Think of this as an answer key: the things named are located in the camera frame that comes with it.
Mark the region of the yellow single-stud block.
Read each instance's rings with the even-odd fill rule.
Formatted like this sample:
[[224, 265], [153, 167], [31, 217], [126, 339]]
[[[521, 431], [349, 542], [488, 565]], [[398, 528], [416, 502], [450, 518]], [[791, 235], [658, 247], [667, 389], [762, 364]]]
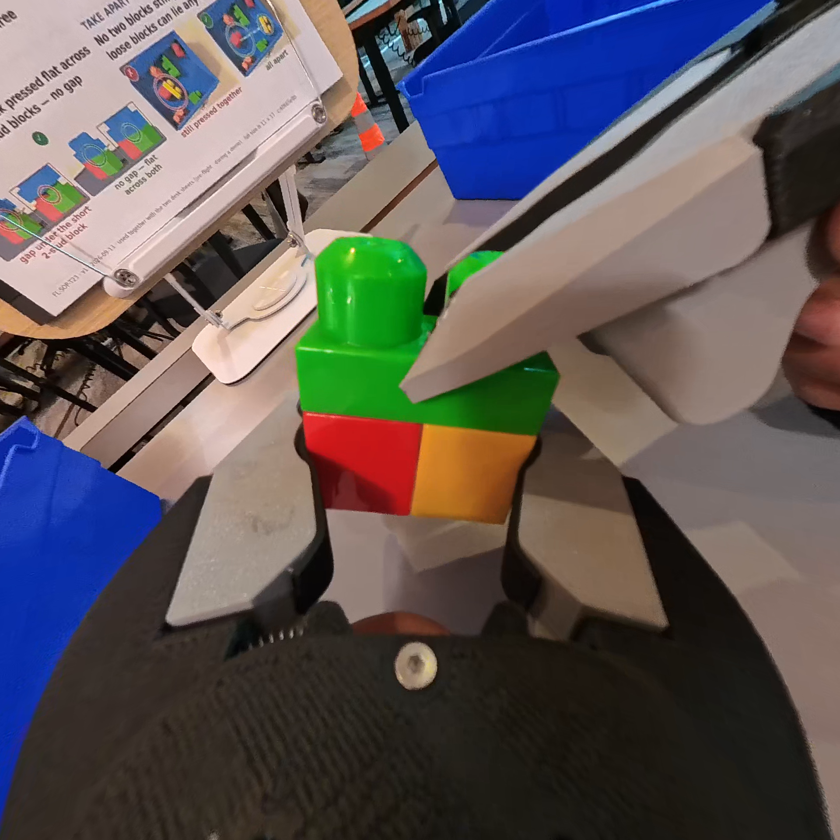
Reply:
[[411, 515], [503, 524], [536, 435], [423, 426]]

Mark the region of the person's right hand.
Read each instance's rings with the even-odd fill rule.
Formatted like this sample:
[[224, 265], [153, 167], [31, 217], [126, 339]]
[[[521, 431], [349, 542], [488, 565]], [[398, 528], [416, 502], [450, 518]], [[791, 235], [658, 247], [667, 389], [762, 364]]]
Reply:
[[793, 393], [815, 409], [839, 410], [839, 207], [822, 228], [833, 273], [814, 289], [795, 322], [783, 357]]

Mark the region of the blue plastic bin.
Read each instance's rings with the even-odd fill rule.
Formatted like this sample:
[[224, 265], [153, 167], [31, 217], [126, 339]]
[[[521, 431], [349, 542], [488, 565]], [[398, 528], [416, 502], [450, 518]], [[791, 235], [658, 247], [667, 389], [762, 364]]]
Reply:
[[488, 2], [400, 87], [454, 198], [517, 201], [766, 4]]
[[1, 806], [70, 638], [162, 501], [27, 418], [1, 434]]

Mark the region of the green two-stud block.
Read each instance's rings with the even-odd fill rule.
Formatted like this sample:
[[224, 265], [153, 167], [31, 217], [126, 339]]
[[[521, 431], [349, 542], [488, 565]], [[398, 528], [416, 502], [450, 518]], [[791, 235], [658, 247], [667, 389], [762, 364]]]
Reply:
[[297, 344], [307, 413], [535, 435], [560, 381], [538, 353], [423, 402], [401, 383], [435, 330], [424, 313], [427, 269], [401, 241], [343, 236], [314, 261], [318, 316]]

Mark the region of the red single-stud block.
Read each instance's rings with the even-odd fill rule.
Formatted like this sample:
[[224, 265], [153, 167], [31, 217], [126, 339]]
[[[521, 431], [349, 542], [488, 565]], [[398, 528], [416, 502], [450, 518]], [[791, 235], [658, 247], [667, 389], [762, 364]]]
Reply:
[[305, 412], [302, 427], [325, 508], [411, 513], [421, 424]]

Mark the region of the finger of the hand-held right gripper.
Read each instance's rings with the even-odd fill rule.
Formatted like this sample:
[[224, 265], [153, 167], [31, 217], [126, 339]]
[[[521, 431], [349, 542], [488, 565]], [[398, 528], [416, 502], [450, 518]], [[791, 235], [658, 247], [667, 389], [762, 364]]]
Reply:
[[769, 389], [814, 288], [813, 138], [790, 117], [673, 125], [446, 306], [401, 383], [413, 403], [591, 335], [678, 424]]
[[479, 252], [497, 254], [493, 270], [739, 266], [773, 241], [753, 137], [836, 67], [838, 2], [776, 7], [624, 114], [448, 270]]

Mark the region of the orange traffic cone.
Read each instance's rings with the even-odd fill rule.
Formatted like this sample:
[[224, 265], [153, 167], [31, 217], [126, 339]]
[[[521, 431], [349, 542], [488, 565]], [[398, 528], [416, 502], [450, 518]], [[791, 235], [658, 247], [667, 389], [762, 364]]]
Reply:
[[351, 107], [350, 116], [364, 157], [367, 161], [372, 161], [387, 148], [387, 141], [382, 129], [358, 91]]

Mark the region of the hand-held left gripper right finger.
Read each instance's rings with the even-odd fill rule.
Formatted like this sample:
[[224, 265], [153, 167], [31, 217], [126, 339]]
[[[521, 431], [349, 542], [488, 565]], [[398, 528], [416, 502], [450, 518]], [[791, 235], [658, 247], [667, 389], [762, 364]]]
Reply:
[[569, 641], [597, 619], [668, 628], [621, 472], [554, 406], [518, 474], [504, 592], [537, 637]]

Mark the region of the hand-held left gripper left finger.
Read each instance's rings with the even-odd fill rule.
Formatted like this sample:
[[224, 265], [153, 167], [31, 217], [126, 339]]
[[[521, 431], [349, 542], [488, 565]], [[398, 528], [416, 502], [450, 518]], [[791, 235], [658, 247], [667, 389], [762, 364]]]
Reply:
[[333, 578], [317, 470], [297, 408], [277, 408], [215, 468], [166, 622], [250, 615], [286, 627]]

